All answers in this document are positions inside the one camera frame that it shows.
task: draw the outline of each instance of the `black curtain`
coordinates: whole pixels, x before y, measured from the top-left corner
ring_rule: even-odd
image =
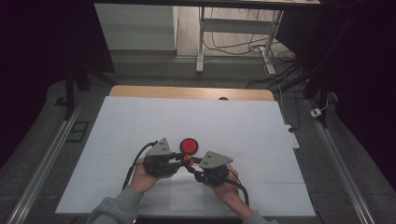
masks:
[[[366,2],[332,59],[330,86],[339,98],[336,112],[340,119],[394,189],[395,9],[392,1]]]
[[[0,3],[1,166],[71,66],[114,72],[92,3],[16,2]]]

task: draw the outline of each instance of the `metal bracket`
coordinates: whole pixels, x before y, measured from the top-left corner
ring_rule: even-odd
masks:
[[[223,156],[219,153],[207,151],[202,158],[199,167],[202,169],[214,169],[233,161],[233,158]]]
[[[154,145],[147,153],[146,156],[165,156],[171,155],[172,151],[168,145],[166,138],[163,138],[160,142]]]

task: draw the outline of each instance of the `wooden board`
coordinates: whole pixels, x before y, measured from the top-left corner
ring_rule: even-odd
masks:
[[[268,90],[115,86],[109,95],[202,100],[218,100],[220,97],[226,97],[235,101],[274,101],[274,95]]]

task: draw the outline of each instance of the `wall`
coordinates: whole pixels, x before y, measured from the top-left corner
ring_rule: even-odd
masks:
[[[176,49],[176,7],[95,4],[95,8],[109,49]]]

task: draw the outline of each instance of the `metal rail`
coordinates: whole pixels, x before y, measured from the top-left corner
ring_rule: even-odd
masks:
[[[309,101],[305,101],[306,105],[308,106],[309,110],[314,109],[312,104]],[[362,224],[375,224],[373,216],[367,206],[366,201],[364,201],[363,197],[361,196],[361,191],[359,190],[358,186],[356,185],[355,181],[353,180],[350,172],[347,169],[346,164],[338,151],[337,146],[335,145],[334,141],[332,140],[332,135],[329,133],[327,129],[324,129],[318,119],[315,119],[315,125],[318,129],[320,137],[327,148],[330,158],[332,159],[332,163],[334,164],[335,170],[337,171],[338,175],[340,176],[341,181],[344,184],[344,188],[348,193],[350,200],[355,207],[356,214],[358,215],[359,219],[361,220]]]
[[[60,130],[57,132],[55,138],[52,140],[52,143],[49,146],[46,154],[38,165],[35,173],[32,176],[29,184],[27,185],[25,191],[23,192],[20,200],[14,208],[11,216],[8,218],[7,223],[16,224],[23,223],[29,214],[30,209],[35,202],[35,198],[37,197],[39,191],[43,187],[43,184],[50,173],[50,169],[52,168],[53,163],[58,157],[59,152],[61,151],[62,146],[64,145],[64,141],[69,134],[74,121],[76,120],[79,111],[81,110],[81,106],[86,99],[86,92],[80,92],[78,94],[76,103],[76,109],[70,116],[69,120],[65,120],[62,124]]]

